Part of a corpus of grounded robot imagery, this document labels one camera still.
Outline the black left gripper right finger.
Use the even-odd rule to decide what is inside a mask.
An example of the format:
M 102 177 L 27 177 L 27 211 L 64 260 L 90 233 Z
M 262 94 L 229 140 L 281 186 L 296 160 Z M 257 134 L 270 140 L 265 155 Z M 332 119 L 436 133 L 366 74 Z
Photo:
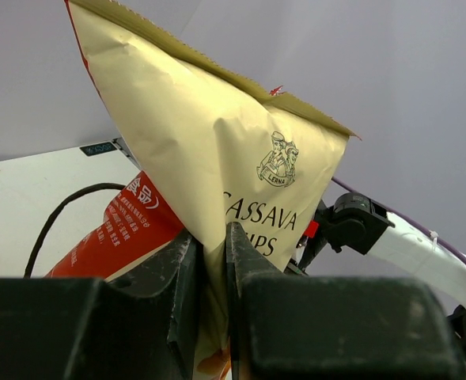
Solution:
M 408 278 L 286 275 L 226 227 L 235 379 L 465 379 L 430 288 Z

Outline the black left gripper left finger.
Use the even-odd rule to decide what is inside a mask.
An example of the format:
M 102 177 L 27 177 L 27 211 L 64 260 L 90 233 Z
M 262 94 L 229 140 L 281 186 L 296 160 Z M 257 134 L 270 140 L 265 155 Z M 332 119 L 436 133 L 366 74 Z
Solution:
M 181 232 L 119 278 L 0 278 L 0 379 L 189 379 L 199 245 Z

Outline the cassava chips bag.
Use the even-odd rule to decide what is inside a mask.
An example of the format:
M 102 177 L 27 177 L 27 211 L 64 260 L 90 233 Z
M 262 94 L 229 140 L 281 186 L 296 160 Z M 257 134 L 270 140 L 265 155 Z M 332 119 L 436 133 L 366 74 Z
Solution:
M 117 2 L 68 1 L 66 9 L 85 68 L 141 170 L 49 274 L 115 279 L 188 231 L 206 268 L 191 377 L 220 379 L 229 362 L 227 225 L 239 222 L 283 270 L 352 132 Z

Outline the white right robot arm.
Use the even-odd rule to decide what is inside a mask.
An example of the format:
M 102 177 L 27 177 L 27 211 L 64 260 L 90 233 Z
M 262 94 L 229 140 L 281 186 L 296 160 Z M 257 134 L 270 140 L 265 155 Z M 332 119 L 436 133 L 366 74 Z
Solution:
M 286 273 L 304 275 L 317 254 L 330 246 L 394 264 L 458 302 L 448 320 L 466 358 L 466 255 L 434 231 L 358 192 L 333 205 L 319 203 L 297 244 Z

